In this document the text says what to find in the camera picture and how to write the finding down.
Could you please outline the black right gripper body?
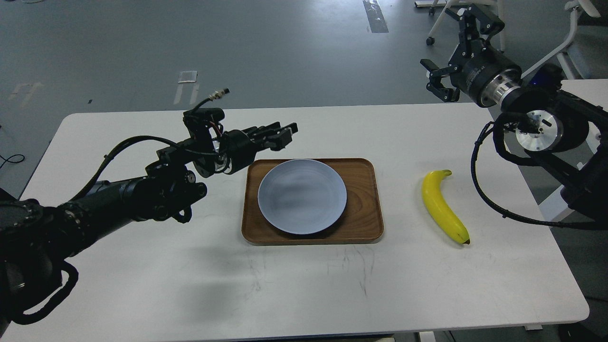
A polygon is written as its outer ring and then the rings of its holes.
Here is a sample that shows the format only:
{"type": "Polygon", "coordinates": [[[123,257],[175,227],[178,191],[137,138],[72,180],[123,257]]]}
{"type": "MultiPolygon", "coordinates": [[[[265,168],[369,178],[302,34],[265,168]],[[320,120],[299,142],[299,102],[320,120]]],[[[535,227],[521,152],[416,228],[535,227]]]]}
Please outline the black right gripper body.
{"type": "Polygon", "coordinates": [[[449,60],[449,66],[457,68],[449,76],[451,85],[480,107],[494,106],[500,99],[499,84],[521,84],[521,67],[493,46],[482,45],[480,40],[473,41],[471,49],[471,56],[466,57],[463,45],[455,48],[449,60]]]}

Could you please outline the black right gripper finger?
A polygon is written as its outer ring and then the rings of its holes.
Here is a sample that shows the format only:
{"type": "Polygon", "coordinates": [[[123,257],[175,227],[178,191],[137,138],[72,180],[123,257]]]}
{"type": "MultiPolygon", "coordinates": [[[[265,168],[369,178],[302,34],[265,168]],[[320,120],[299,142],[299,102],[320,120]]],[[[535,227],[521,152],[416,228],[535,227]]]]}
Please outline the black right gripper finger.
{"type": "Polygon", "coordinates": [[[439,68],[429,59],[421,59],[420,64],[428,71],[426,89],[445,103],[458,102],[460,98],[460,89],[457,87],[446,87],[443,85],[442,80],[452,74],[461,72],[461,66],[449,65],[444,68],[439,68]]]}
{"type": "Polygon", "coordinates": [[[459,44],[465,53],[472,53],[474,46],[481,49],[491,45],[491,39],[504,29],[504,22],[492,11],[476,4],[463,9],[461,14],[446,9],[447,15],[459,24],[459,44]]]}

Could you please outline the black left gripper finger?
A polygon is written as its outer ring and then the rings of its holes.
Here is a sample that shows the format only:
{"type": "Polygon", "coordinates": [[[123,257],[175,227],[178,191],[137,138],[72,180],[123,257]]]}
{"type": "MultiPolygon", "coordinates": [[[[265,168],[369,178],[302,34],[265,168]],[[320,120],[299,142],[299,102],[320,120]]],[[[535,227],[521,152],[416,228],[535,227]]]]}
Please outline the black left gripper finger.
{"type": "Polygon", "coordinates": [[[290,134],[297,133],[297,124],[291,123],[286,126],[281,126],[280,123],[271,123],[266,126],[252,126],[245,129],[246,136],[252,141],[261,141],[263,139],[271,138],[271,136],[286,132],[289,132],[290,134]]]}
{"type": "Polygon", "coordinates": [[[266,130],[254,135],[257,152],[263,150],[280,151],[292,142],[292,129],[266,130]]]}

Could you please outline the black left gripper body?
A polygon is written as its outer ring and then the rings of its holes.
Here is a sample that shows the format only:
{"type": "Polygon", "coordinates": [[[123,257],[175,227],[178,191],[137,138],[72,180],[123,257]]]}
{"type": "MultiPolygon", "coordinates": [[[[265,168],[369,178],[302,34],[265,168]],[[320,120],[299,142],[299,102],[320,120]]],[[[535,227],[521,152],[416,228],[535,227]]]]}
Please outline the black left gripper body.
{"type": "Polygon", "coordinates": [[[220,139],[219,152],[225,165],[221,173],[233,174],[254,162],[258,146],[252,141],[254,129],[230,130],[220,139]]]}

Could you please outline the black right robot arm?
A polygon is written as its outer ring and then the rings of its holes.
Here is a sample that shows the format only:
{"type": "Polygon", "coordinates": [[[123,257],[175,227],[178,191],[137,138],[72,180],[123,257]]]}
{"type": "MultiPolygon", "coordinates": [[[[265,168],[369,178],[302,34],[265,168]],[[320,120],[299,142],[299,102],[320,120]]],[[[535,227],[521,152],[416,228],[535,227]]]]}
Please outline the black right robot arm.
{"type": "Polygon", "coordinates": [[[470,4],[462,11],[445,8],[459,25],[459,42],[446,67],[422,59],[428,71],[427,90],[443,102],[465,93],[477,106],[497,105],[500,115],[487,123],[474,143],[470,169],[481,199],[504,218],[548,227],[607,229],[607,112],[562,90],[562,69],[545,64],[523,84],[523,72],[491,39],[504,29],[492,11],[470,4]],[[563,188],[567,207],[587,222],[549,222],[520,216],[502,208],[482,191],[477,157],[487,136],[495,151],[515,165],[541,167],[563,188]]]}

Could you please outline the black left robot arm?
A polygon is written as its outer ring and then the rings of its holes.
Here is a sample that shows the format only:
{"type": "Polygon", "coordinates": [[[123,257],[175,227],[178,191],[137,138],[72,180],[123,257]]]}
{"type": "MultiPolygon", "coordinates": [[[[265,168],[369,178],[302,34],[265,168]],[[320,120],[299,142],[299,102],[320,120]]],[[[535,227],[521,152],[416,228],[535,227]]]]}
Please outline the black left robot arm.
{"type": "Polygon", "coordinates": [[[189,138],[181,142],[138,135],[118,143],[83,188],[57,207],[36,199],[19,200],[1,192],[1,331],[11,323],[43,320],[74,289],[79,274],[67,262],[93,243],[131,222],[175,219],[187,223],[191,206],[207,195],[196,181],[233,174],[251,165],[258,152],[284,149],[298,132],[296,123],[271,123],[226,131],[221,108],[207,108],[228,89],[216,91],[185,111],[189,138]],[[145,141],[166,145],[143,177],[102,181],[100,175],[128,147],[145,141]]]}

